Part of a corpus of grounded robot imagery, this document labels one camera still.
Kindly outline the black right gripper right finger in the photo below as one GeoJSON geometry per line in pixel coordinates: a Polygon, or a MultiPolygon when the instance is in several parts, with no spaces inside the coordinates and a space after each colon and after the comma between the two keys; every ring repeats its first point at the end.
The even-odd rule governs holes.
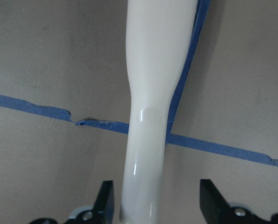
{"type": "Polygon", "coordinates": [[[200,209],[208,224],[278,224],[278,213],[264,220],[242,206],[231,206],[210,179],[200,180],[200,209]]]}

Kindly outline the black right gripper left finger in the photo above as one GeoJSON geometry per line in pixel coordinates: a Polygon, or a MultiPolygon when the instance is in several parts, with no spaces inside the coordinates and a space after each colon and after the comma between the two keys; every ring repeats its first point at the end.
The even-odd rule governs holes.
{"type": "Polygon", "coordinates": [[[74,209],[66,224],[111,224],[114,216],[114,184],[103,181],[92,206],[74,209]]]}

